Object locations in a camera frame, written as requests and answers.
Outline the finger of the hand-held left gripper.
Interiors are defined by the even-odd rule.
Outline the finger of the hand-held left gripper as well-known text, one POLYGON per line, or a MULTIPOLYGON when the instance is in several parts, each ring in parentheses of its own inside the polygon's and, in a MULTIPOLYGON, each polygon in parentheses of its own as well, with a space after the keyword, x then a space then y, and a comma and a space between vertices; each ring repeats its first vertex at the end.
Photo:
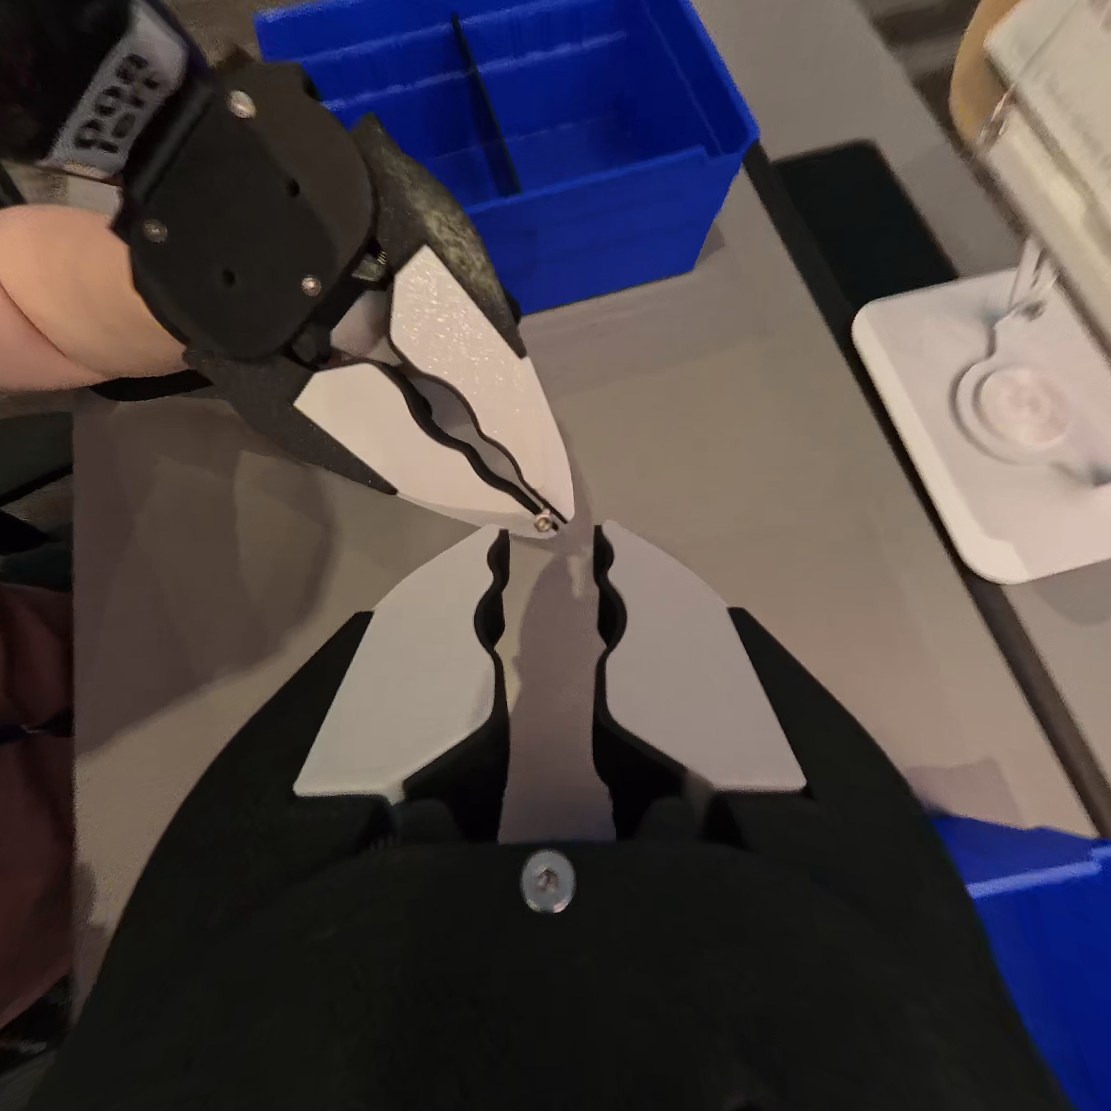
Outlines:
POLYGON ((574 520, 572 464, 535 363, 515 352, 432 245, 398 270, 389 340, 414 370, 465 402, 480 436, 544 507, 574 520))
POLYGON ((474 527, 499 527, 528 537, 535 505, 492 472, 478 448, 444 432, 424 397, 394 366, 348 363, 316 372, 294 409, 394 488, 405 502, 474 527))

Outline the blue bin with divider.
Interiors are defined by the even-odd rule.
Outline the blue bin with divider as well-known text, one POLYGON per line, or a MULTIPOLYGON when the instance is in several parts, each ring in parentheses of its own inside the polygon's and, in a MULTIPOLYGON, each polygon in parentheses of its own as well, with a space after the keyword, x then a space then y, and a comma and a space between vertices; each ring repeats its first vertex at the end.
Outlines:
POLYGON ((303 1, 253 25, 453 192, 524 313, 691 270, 759 139, 693 1, 303 1))

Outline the plain blue bin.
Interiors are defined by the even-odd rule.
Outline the plain blue bin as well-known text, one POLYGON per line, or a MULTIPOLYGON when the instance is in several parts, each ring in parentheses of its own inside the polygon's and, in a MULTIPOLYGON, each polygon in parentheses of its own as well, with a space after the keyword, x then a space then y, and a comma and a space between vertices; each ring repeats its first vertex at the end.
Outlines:
POLYGON ((1016 1006, 1078 1109, 1110 1109, 1110 840, 935 817, 1016 1006))

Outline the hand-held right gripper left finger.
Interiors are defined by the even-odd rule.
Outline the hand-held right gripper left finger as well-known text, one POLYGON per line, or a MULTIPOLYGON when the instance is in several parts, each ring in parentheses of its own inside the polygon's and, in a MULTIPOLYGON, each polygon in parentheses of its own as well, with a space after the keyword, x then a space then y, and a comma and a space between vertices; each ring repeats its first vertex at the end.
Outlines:
POLYGON ((510 771, 499 641, 510 536, 485 527, 378 603, 294 781, 298 797, 437 801, 496 842, 510 771))

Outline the printed instruction sheet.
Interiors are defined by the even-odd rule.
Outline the printed instruction sheet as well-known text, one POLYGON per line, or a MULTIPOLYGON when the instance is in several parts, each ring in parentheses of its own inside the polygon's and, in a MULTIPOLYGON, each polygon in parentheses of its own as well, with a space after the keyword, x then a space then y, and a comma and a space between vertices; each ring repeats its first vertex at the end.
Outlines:
POLYGON ((989 57, 1110 219, 1110 1, 1019 1, 989 57))

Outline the person's left hand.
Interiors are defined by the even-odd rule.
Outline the person's left hand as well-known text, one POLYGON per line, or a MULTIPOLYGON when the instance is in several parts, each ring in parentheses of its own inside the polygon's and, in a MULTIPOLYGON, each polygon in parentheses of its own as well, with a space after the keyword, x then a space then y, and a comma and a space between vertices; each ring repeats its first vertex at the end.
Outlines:
POLYGON ((106 215, 2 210, 2 393, 164 377, 186 368, 184 352, 136 292, 129 247, 106 215))

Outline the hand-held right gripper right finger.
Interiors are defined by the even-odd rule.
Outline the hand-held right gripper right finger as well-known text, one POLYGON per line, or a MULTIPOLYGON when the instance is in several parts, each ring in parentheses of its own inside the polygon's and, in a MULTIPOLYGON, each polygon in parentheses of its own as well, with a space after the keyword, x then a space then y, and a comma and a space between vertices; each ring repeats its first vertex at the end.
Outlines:
POLYGON ((658 810, 695 833, 729 801, 807 797, 807 774, 731 614, 677 557, 615 520, 595 527, 592 758, 617 840, 658 810))

